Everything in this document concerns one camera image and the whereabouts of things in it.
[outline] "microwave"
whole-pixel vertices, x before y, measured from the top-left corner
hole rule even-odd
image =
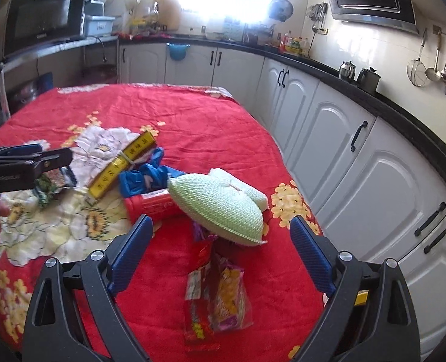
[[[86,0],[11,0],[3,56],[41,43],[81,38]]]

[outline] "blue cloth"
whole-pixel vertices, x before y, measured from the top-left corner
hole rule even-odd
[[[168,176],[179,177],[185,173],[168,166],[160,166],[164,150],[157,147],[151,159],[138,170],[123,171],[119,174],[120,194],[124,198],[137,194],[157,191],[167,187]]]

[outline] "utensil rack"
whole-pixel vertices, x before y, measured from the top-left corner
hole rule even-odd
[[[439,26],[436,26],[436,25],[433,25],[432,26],[432,33],[434,34],[434,35],[445,35],[446,36],[446,33],[445,32],[443,32],[443,30],[441,29],[441,27],[439,27]]]

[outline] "wall fan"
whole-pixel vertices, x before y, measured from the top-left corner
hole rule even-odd
[[[288,0],[272,0],[268,7],[270,19],[284,22],[293,14],[294,6]]]

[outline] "shelf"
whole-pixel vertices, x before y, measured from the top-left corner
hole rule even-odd
[[[99,37],[103,43],[117,41],[117,36],[105,36]],[[31,49],[24,53],[19,54],[16,57],[13,57],[8,60],[5,64],[3,64],[3,71],[9,72],[29,61],[33,61],[42,57],[46,57],[51,54],[55,54],[58,52],[64,52],[65,50],[83,48],[85,46],[94,45],[99,43],[98,39],[95,37],[86,38],[84,40],[77,40],[72,42],[59,43],[56,45],[50,45],[39,49]]]

